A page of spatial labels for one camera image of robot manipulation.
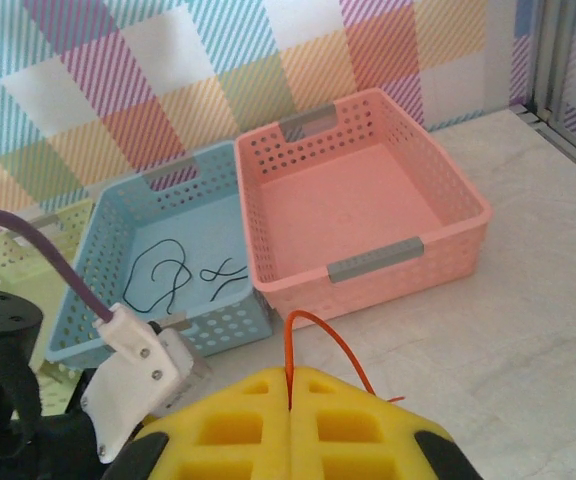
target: white floor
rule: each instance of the white floor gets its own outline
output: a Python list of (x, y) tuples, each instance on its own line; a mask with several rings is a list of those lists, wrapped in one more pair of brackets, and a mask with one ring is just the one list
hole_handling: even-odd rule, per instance
[[(434, 136), (495, 209), (478, 273), (332, 325), (377, 393), (446, 427), (487, 480), (576, 479), (576, 166), (508, 111)], [(320, 329), (295, 348), (359, 385)], [(281, 365), (281, 336), (210, 363), (224, 387)]]

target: purple cable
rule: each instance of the purple cable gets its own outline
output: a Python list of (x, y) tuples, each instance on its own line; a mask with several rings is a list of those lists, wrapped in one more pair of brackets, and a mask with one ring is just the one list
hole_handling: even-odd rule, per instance
[(63, 277), (82, 301), (88, 305), (104, 322), (112, 320), (113, 313), (97, 296), (90, 291), (84, 281), (79, 278), (68, 262), (61, 256), (59, 250), (48, 240), (43, 233), (25, 220), (10, 212), (0, 210), (0, 227), (12, 230), (28, 240), (50, 262), (54, 269)]

